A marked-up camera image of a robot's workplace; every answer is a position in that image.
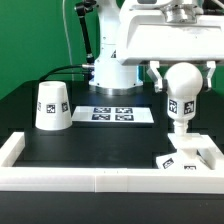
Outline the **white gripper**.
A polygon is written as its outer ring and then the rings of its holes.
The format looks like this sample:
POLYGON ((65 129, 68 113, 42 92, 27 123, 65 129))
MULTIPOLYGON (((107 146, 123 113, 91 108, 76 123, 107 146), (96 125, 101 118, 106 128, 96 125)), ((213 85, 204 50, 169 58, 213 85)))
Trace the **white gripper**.
POLYGON ((210 91, 216 62, 224 63, 224 16, 198 16, 196 24, 166 23, 160 10, 128 11, 120 16, 116 57, 123 65, 150 61, 147 74, 156 93, 167 91, 160 63, 207 61, 202 90, 210 91))

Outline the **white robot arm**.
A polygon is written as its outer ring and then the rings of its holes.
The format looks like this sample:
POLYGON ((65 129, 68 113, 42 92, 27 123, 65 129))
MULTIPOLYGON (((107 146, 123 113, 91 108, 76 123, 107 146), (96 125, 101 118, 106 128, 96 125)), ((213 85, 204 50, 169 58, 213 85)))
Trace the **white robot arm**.
POLYGON ((203 87, 211 88, 216 66, 224 65, 224 10, 202 7, 201 0, 96 0, 100 54, 90 85, 122 94, 142 85, 137 68, 148 67, 157 92, 168 82, 158 68, 187 62, 204 67, 203 87))

